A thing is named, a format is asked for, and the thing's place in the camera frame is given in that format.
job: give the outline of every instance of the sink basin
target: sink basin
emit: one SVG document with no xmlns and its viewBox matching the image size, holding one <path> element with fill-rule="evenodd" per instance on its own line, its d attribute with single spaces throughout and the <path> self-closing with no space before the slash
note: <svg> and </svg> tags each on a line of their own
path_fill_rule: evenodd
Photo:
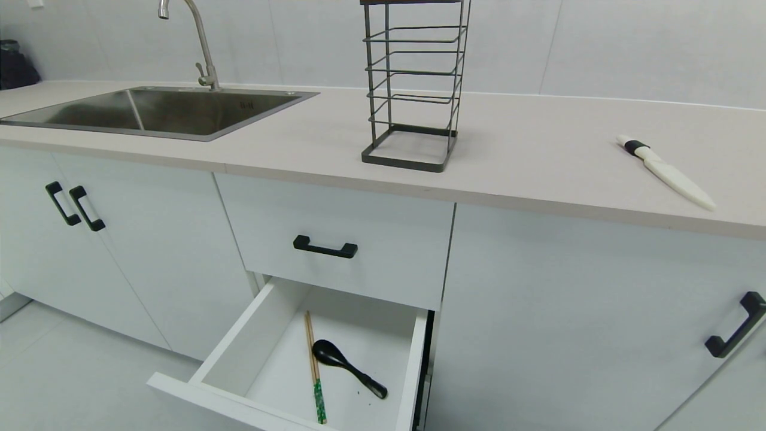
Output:
<svg viewBox="0 0 766 431">
<path fill-rule="evenodd" d="M 0 124 L 208 142 L 317 94 L 137 87 L 11 115 Z"/>
</svg>

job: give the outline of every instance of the chopsticks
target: chopsticks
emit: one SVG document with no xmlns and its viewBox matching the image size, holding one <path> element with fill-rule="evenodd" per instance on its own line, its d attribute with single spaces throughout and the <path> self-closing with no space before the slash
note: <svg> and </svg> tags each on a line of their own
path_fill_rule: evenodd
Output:
<svg viewBox="0 0 766 431">
<path fill-rule="evenodd" d="M 314 330 L 311 325 L 311 314 L 307 311 L 305 316 L 306 340 L 309 343 L 309 362 L 311 363 L 311 381 L 314 386 L 314 403 L 316 404 L 316 419 L 319 423 L 327 423 L 325 412 L 325 398 L 322 395 L 322 382 L 319 380 L 319 362 L 316 361 L 311 348 L 314 345 Z"/>
</svg>

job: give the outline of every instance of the kitchen counter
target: kitchen counter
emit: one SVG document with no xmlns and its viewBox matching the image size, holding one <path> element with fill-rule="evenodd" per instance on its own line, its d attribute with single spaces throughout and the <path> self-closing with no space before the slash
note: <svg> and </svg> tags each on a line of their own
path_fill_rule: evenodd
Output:
<svg viewBox="0 0 766 431">
<path fill-rule="evenodd" d="M 0 117 L 141 85 L 184 84 L 48 81 L 2 91 Z M 0 126 L 0 144 L 766 240 L 766 111 L 463 94 L 460 138 L 436 174 L 362 163 L 371 140 L 366 90 L 225 87 L 321 94 L 209 143 Z M 444 126 L 444 115 L 398 108 L 394 120 Z M 672 191 L 616 145 L 620 133 L 652 146 L 718 209 Z"/>
</svg>

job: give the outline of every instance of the faucet handle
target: faucet handle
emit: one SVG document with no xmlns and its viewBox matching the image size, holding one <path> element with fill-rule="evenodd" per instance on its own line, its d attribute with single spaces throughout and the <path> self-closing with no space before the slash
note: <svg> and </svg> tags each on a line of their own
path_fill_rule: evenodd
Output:
<svg viewBox="0 0 766 431">
<path fill-rule="evenodd" d="M 199 70 L 199 79 L 197 79 L 197 82 L 202 87 L 210 87 L 213 84 L 213 80 L 210 76 L 205 74 L 205 71 L 202 69 L 202 64 L 195 63 L 195 66 L 197 66 L 197 70 Z"/>
</svg>

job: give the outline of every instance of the black spoon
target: black spoon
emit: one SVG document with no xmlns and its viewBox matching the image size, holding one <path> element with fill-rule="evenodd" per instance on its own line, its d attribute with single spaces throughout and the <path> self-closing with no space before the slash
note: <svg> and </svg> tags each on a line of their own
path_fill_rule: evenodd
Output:
<svg viewBox="0 0 766 431">
<path fill-rule="evenodd" d="M 375 396 L 381 400 L 388 396 L 388 389 L 386 389 L 385 386 L 374 381 L 372 377 L 368 376 L 367 374 L 354 368 L 354 366 L 351 365 L 348 360 L 346 360 L 343 354 L 340 353 L 340 349 L 338 349 L 333 343 L 330 343 L 327 340 L 319 340 L 315 342 L 311 347 L 311 352 L 314 354 L 314 357 L 316 357 L 316 359 L 322 364 L 329 365 L 331 367 L 341 367 L 350 371 L 351 374 L 356 376 L 356 378 L 362 382 L 363 385 L 367 386 L 367 389 L 372 391 L 372 393 L 374 393 Z"/>
</svg>

